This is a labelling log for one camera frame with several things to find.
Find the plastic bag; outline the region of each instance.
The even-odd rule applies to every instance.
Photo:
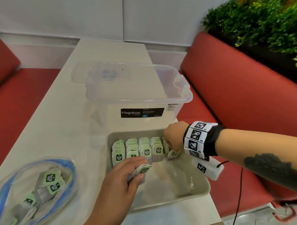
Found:
[[[40,225],[54,216],[78,187],[74,160],[44,158],[0,182],[0,225]]]

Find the white table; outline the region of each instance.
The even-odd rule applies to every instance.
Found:
[[[71,82],[79,61],[151,63],[143,44],[83,38],[67,60],[0,167],[0,179],[24,163],[45,156],[73,157],[79,191],[50,224],[82,225],[92,211],[104,174],[98,174],[102,128],[94,122],[95,106],[85,97],[85,86]],[[200,224],[220,222],[211,196],[185,200],[132,213],[123,224]]]

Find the floor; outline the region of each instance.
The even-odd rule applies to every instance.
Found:
[[[255,209],[251,212],[238,214],[235,225],[284,225],[284,223],[278,221],[274,215],[272,215],[273,212],[276,212],[281,218],[287,217],[291,214],[290,210],[285,210],[281,207],[274,210],[269,206],[263,206],[262,208]],[[234,215],[224,217],[222,220],[225,225],[232,225]],[[297,217],[286,224],[297,225]]]

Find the green plant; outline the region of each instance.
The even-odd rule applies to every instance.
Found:
[[[202,23],[231,34],[236,47],[249,41],[274,52],[297,53],[296,0],[230,0],[210,9]]]

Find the tattoo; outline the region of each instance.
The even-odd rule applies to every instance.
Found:
[[[245,167],[267,180],[297,191],[297,170],[272,153],[256,154],[244,160]]]

